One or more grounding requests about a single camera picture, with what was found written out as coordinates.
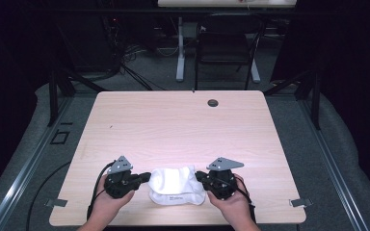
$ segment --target wooden tabletop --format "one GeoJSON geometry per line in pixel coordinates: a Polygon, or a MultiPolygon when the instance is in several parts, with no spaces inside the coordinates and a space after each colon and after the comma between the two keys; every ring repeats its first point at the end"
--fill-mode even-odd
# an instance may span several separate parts
{"type": "Polygon", "coordinates": [[[297,0],[158,0],[159,7],[294,8],[297,0]]]}
{"type": "MultiPolygon", "coordinates": [[[[86,221],[99,172],[119,156],[133,173],[155,168],[206,166],[218,157],[242,162],[232,171],[244,177],[258,223],[301,223],[303,208],[263,93],[253,90],[114,91],[100,93],[77,146],[50,223],[86,221]],[[219,105],[211,107],[208,100],[219,105]]],[[[162,206],[142,184],[111,225],[226,224],[206,197],[201,205],[162,206]]]]}

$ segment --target black chair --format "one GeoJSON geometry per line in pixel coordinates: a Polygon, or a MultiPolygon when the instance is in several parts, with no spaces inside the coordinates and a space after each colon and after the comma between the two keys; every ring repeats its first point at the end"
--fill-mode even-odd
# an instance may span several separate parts
{"type": "Polygon", "coordinates": [[[197,26],[195,90],[198,89],[199,64],[235,65],[239,66],[237,71],[247,65],[247,90],[254,53],[263,31],[263,20],[252,13],[212,13],[204,17],[197,26]]]}

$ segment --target triangular metal plate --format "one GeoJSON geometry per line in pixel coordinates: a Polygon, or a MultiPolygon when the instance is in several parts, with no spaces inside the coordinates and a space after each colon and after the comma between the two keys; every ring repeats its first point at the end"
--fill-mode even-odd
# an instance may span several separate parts
{"type": "Polygon", "coordinates": [[[209,170],[223,171],[232,168],[243,167],[244,164],[236,161],[229,160],[227,158],[220,157],[216,161],[212,162],[208,167],[209,170]]]}
{"type": "Polygon", "coordinates": [[[133,168],[133,165],[128,162],[128,160],[124,156],[120,156],[118,160],[116,160],[113,165],[108,170],[108,174],[113,174],[116,172],[127,171],[133,168]]]}

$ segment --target white cloth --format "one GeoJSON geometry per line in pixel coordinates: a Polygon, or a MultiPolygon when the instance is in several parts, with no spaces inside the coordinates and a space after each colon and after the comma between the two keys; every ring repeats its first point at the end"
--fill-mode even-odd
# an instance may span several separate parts
{"type": "Polygon", "coordinates": [[[156,168],[148,181],[149,197],[157,204],[203,203],[206,191],[195,176],[194,167],[156,168]]]}

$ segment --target hand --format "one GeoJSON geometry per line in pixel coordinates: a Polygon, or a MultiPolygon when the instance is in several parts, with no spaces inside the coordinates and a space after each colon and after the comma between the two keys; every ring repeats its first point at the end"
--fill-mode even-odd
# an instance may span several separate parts
{"type": "Polygon", "coordinates": [[[103,230],[116,217],[119,209],[126,205],[134,196],[134,191],[130,191],[123,198],[114,199],[104,191],[104,181],[106,178],[107,175],[103,175],[100,178],[97,187],[98,197],[92,207],[92,214],[89,220],[78,230],[103,230]]]}
{"type": "MultiPolygon", "coordinates": [[[[237,187],[246,192],[243,185],[243,178],[240,175],[234,174],[237,181],[237,187]]],[[[216,196],[207,192],[210,202],[221,210],[224,218],[236,230],[260,230],[251,219],[248,200],[238,191],[233,196],[226,200],[220,200],[216,196]]]]}

